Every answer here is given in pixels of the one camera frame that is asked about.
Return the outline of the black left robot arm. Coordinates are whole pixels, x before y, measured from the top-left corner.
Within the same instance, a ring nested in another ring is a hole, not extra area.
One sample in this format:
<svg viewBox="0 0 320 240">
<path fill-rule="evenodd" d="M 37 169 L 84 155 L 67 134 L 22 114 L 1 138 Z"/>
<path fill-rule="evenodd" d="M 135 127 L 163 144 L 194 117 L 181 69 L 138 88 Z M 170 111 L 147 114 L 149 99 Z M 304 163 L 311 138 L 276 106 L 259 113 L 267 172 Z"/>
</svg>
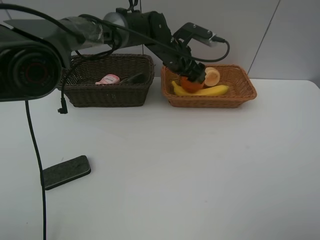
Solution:
<svg viewBox="0 0 320 240">
<path fill-rule="evenodd" d="M 145 45 L 171 71 L 194 83 L 205 79 L 205 66 L 192 56 L 189 40 L 205 38 L 205 29 L 186 23 L 171 33 L 165 16 L 156 11 L 118 8 L 100 19 L 88 14 L 54 19 L 37 10 L 2 4 L 35 19 L 8 20 L 0 28 L 0 99 L 3 102 L 47 96 L 71 65 L 71 53 L 108 45 L 112 50 Z"/>
</svg>

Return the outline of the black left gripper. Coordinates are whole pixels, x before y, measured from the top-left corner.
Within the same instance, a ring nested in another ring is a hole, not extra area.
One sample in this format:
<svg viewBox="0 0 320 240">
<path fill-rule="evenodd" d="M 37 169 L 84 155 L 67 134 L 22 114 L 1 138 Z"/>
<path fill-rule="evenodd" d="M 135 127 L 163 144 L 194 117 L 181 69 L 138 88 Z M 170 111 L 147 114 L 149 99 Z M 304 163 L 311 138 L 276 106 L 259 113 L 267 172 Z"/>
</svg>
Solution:
<svg viewBox="0 0 320 240">
<path fill-rule="evenodd" d="M 205 65 L 190 59 L 191 49 L 183 44 L 182 41 L 173 41 L 170 47 L 175 50 L 161 50 L 160 59 L 163 64 L 168 67 L 173 73 L 187 77 L 192 83 L 203 83 L 205 80 Z"/>
</svg>

